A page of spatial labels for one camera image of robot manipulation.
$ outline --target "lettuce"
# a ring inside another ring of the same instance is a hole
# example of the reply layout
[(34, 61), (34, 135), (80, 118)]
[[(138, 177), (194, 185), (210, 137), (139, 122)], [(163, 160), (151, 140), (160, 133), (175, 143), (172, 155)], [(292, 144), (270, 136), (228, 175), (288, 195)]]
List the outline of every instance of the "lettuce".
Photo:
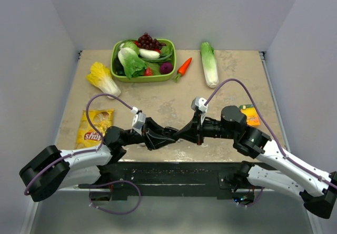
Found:
[(122, 46), (122, 48), (127, 48), (127, 47), (131, 48), (133, 51), (135, 51), (137, 53), (137, 55), (139, 54), (139, 48), (132, 41), (125, 42)]
[(123, 47), (118, 52), (118, 59), (124, 67), (127, 78), (142, 76), (147, 69), (145, 61), (140, 59), (135, 51), (129, 47)]
[(162, 49), (160, 50), (160, 56), (161, 57), (171, 56), (172, 50), (173, 50), (172, 46), (170, 45), (163, 46)]
[(152, 70), (153, 75), (160, 75), (160, 66), (157, 63), (146, 62), (146, 66)]

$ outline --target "bok choy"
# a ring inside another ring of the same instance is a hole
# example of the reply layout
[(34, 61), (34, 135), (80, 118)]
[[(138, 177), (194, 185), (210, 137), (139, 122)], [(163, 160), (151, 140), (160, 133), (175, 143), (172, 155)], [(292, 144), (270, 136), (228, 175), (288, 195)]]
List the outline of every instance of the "bok choy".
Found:
[(210, 88), (215, 88), (219, 84), (219, 77), (217, 75), (214, 49), (211, 47), (210, 43), (203, 42), (201, 44), (200, 54), (206, 83)]

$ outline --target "gray wall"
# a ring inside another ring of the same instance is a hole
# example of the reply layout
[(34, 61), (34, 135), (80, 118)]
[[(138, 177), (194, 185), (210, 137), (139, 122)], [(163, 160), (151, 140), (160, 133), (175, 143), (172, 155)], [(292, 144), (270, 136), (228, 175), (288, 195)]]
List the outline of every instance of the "gray wall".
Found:
[(54, 143), (76, 52), (51, 0), (0, 0), (0, 233), (28, 204), (20, 169)]
[(266, 57), (291, 150), (327, 171), (337, 170), (336, 27), (337, 0), (296, 0)]
[(177, 48), (266, 50), (295, 0), (52, 0), (76, 47), (112, 49), (149, 32)]

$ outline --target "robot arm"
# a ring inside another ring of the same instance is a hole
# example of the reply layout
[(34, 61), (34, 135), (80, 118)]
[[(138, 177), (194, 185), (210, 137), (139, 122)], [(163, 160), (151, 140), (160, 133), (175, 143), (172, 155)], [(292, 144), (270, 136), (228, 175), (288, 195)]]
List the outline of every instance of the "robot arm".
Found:
[[(236, 106), (224, 107), (220, 121), (206, 117), (205, 102), (203, 98), (196, 98), (192, 102), (191, 107), (195, 111), (193, 118), (180, 130), (161, 127), (152, 118), (146, 118), (145, 114), (135, 109), (132, 129), (110, 127), (106, 131), (104, 144), (100, 149), (83, 149), (83, 153), (79, 153), (82, 151), (59, 151), (55, 146), (49, 146), (20, 171), (20, 176), (26, 186), (36, 179), (29, 194), (34, 201), (41, 201), (63, 187), (100, 183), (102, 177), (100, 167), (118, 162), (126, 153), (123, 149), (126, 145), (145, 143), (149, 150), (155, 150), (179, 139), (197, 145), (201, 145), (205, 137), (231, 139), (234, 140), (233, 147), (238, 152), (256, 158), (276, 170), (265, 170), (258, 165), (243, 161), (236, 173), (224, 177), (228, 184), (236, 188), (251, 185), (270, 188), (303, 200), (305, 208), (317, 216), (330, 217), (337, 198), (337, 190), (324, 181), (337, 185), (336, 172), (329, 174), (314, 168), (285, 149), (283, 149), (284, 157), (274, 140), (247, 125), (246, 116)], [(37, 178), (43, 168), (55, 159), (67, 155), (70, 157), (51, 166)], [(320, 179), (303, 171), (290, 162), (289, 158), (318, 174)]]

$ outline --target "chip bag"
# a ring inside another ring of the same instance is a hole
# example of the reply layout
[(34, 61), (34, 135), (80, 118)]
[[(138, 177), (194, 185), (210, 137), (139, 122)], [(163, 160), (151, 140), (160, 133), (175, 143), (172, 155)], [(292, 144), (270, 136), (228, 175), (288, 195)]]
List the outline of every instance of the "chip bag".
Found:
[[(94, 126), (105, 135), (105, 131), (112, 126), (114, 109), (90, 110), (89, 118)], [(82, 114), (80, 127), (77, 133), (75, 149), (94, 147), (101, 142), (100, 135), (90, 126), (86, 119), (85, 110)]]
[(246, 104), (239, 107), (241, 112), (247, 116), (247, 124), (250, 126), (259, 126), (260, 120), (254, 105)]

